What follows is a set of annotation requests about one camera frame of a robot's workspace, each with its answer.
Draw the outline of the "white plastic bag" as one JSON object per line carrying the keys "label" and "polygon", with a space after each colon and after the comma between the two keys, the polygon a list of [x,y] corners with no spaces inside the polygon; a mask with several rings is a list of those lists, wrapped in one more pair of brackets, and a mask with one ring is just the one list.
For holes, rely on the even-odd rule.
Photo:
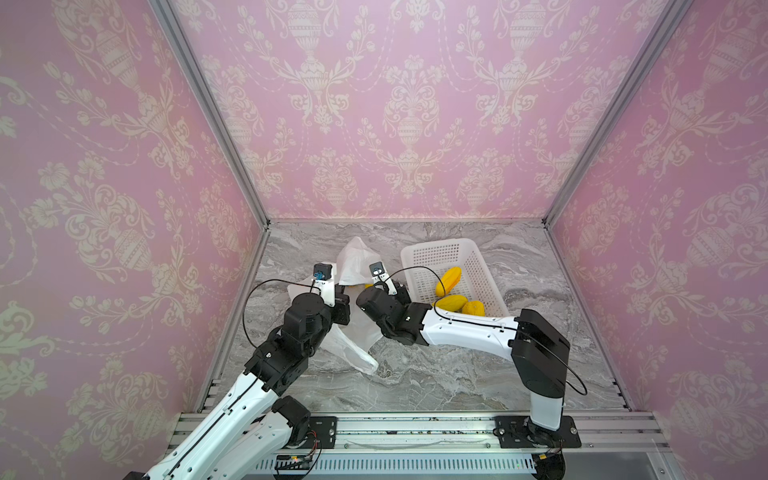
{"label": "white plastic bag", "polygon": [[[350,297],[350,322],[346,326],[334,324],[320,345],[322,349],[366,375],[374,374],[379,367],[369,350],[382,338],[382,334],[379,327],[357,307],[356,299],[365,288],[372,285],[369,265],[381,260],[380,254],[369,248],[359,237],[353,238],[342,248],[333,262],[337,268],[335,282],[336,286],[344,286],[345,293]],[[315,264],[312,265],[309,277],[288,286],[291,303],[301,293],[318,294],[312,285]]]}

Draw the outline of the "long yellow toy fruit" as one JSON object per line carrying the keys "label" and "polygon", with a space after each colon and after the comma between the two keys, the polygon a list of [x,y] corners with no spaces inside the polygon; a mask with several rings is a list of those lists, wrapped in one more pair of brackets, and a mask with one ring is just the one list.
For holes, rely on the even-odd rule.
{"label": "long yellow toy fruit", "polygon": [[461,312],[468,303],[468,299],[463,295],[447,295],[439,298],[434,306],[448,312]]}

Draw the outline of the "yellow orange toy mango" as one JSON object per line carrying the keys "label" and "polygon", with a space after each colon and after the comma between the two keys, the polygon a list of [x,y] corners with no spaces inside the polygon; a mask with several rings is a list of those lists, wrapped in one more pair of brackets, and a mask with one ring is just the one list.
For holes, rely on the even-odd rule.
{"label": "yellow orange toy mango", "polygon": [[442,298],[450,294],[459,284],[462,277],[462,269],[458,266],[448,269],[438,280],[435,287],[435,294]]}

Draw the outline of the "round yellow toy lemon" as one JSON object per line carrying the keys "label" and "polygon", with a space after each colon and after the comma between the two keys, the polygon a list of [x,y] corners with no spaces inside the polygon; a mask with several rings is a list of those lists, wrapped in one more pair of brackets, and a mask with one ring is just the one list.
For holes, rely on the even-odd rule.
{"label": "round yellow toy lemon", "polygon": [[485,305],[481,301],[468,301],[462,306],[461,313],[470,316],[484,317],[486,315]]}

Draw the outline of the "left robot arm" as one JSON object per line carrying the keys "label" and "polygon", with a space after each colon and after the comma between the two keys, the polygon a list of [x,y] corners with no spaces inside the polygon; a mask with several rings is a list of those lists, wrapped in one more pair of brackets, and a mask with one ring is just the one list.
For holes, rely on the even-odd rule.
{"label": "left robot arm", "polygon": [[128,479],[242,479],[288,447],[319,445],[310,411],[285,391],[336,324],[350,320],[343,286],[317,282],[298,294],[283,324],[257,346],[225,397],[170,454]]}

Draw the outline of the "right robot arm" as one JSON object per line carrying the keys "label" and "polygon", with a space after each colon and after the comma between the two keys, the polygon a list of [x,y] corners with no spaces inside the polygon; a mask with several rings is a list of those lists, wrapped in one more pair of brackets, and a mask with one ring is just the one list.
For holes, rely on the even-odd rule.
{"label": "right robot arm", "polygon": [[406,302],[378,286],[366,288],[356,305],[384,337],[401,344],[461,347],[511,361],[530,394],[523,431],[537,446],[564,446],[558,431],[563,426],[570,343],[537,311],[523,309],[517,316],[498,318],[472,316],[435,304]]}

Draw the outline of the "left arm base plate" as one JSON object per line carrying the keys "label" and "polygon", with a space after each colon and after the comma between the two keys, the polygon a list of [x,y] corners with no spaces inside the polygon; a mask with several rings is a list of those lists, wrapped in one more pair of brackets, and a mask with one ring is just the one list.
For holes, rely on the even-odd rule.
{"label": "left arm base plate", "polygon": [[306,435],[298,448],[310,450],[315,443],[318,443],[318,447],[323,450],[334,449],[337,430],[338,418],[336,416],[311,416]]}

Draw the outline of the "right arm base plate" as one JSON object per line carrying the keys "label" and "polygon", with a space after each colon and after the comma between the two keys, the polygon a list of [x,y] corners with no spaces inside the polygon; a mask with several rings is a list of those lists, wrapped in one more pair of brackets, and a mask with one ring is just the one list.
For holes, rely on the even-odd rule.
{"label": "right arm base plate", "polygon": [[502,415],[494,418],[494,436],[502,449],[578,449],[582,441],[571,416],[561,418],[552,431],[535,425],[529,417]]}

